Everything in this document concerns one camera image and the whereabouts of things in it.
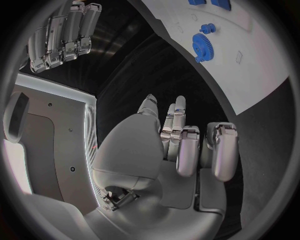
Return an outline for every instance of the blue plastic part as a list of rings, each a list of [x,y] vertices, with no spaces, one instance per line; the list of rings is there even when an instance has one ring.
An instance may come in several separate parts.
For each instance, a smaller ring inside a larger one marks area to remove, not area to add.
[[[190,5],[200,5],[200,4],[206,4],[206,0],[188,0]]]
[[[216,5],[222,9],[231,11],[231,4],[229,0],[211,0],[212,5]]]
[[[209,61],[214,58],[214,48],[209,39],[201,33],[197,33],[192,37],[192,48],[197,56],[197,63]]]
[[[212,23],[204,24],[201,26],[200,29],[200,33],[204,33],[204,34],[214,33],[215,31],[216,31],[216,27]]]

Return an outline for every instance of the blue component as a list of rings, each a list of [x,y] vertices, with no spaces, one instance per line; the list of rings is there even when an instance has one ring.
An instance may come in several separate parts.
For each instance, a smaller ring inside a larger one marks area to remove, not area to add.
[[[209,61],[214,58],[214,49],[209,39],[201,33],[197,33],[192,37],[192,48],[197,56],[197,63]]]
[[[214,33],[215,31],[216,31],[216,27],[212,23],[204,24],[201,26],[200,29],[200,33],[204,33],[204,34]]]
[[[200,5],[200,4],[206,4],[206,0],[188,0],[190,5]]]
[[[222,9],[231,11],[231,4],[229,0],[211,0],[212,5],[216,5]]]

